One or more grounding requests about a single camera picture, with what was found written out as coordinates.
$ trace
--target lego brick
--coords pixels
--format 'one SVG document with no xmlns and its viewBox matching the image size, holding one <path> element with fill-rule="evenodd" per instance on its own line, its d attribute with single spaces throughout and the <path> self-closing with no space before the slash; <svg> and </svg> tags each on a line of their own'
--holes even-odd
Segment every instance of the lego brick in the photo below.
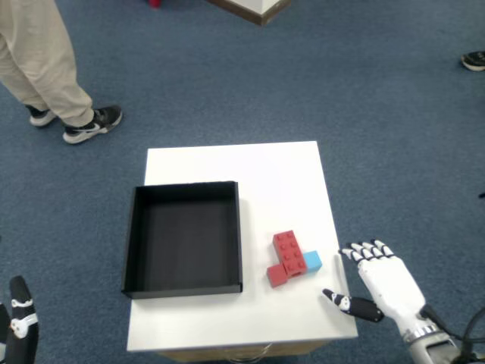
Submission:
<svg viewBox="0 0 485 364">
<path fill-rule="evenodd" d="M 318 271 L 321 268 L 321 260 L 320 256 L 316 250 L 308 253 L 303 254 L 303 259 L 305 260 L 306 267 L 308 269 L 308 273 L 312 273 L 314 271 Z"/>
<path fill-rule="evenodd" d="M 273 245 L 288 278 L 306 273 L 305 260 L 293 231 L 275 234 L 273 236 Z"/>
<path fill-rule="evenodd" d="M 268 268 L 266 270 L 266 275 L 268 276 L 273 288 L 280 286 L 281 284 L 285 284 L 288 281 L 285 268 L 282 264 L 273 265 L 272 267 Z"/>
</svg>

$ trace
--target white table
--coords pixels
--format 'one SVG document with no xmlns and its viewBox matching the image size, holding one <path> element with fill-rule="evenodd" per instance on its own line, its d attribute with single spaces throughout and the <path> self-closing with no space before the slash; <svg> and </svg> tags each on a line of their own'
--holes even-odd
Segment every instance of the white table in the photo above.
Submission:
<svg viewBox="0 0 485 364">
<path fill-rule="evenodd" d="M 149 149 L 145 185 L 239 183 L 243 292 L 133 300 L 129 351 L 165 351 L 357 336 L 321 293 L 348 293 L 316 142 Z M 294 230 L 323 267 L 271 288 L 275 233 Z"/>
</svg>

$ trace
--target shoe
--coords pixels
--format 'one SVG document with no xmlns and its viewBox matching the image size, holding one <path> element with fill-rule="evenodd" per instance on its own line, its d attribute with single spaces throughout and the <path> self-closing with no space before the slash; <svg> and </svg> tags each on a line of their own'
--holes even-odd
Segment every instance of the shoe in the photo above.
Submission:
<svg viewBox="0 0 485 364">
<path fill-rule="evenodd" d="M 30 105 L 25 105 L 30 111 L 30 123 L 34 127 L 44 127 L 56 119 L 57 115 L 50 110 L 40 111 Z"/>
<path fill-rule="evenodd" d="M 78 144 L 92 138 L 99 133 L 107 133 L 116 127 L 123 117 L 123 112 L 119 106 L 108 106 L 94 111 L 94 117 L 89 124 L 83 127 L 66 126 L 64 141 L 69 144 Z"/>
<path fill-rule="evenodd" d="M 462 64 L 470 71 L 485 70 L 485 52 L 472 52 L 463 55 Z"/>
</svg>

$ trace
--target black tray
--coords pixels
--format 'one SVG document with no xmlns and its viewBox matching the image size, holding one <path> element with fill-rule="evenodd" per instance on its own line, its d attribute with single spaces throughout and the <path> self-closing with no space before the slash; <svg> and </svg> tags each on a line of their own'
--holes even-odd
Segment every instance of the black tray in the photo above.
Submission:
<svg viewBox="0 0 485 364">
<path fill-rule="evenodd" d="M 134 299 L 242 292 L 237 182 L 136 187 L 122 291 Z"/>
</svg>

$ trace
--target khaki pants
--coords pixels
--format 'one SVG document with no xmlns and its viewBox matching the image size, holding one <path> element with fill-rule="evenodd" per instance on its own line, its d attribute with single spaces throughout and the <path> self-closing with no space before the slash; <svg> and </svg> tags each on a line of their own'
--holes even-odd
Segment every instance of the khaki pants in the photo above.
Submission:
<svg viewBox="0 0 485 364">
<path fill-rule="evenodd" d="M 66 124 L 92 120 L 92 100 L 77 84 L 54 0 L 0 0 L 0 81 L 23 104 L 50 108 Z"/>
</svg>

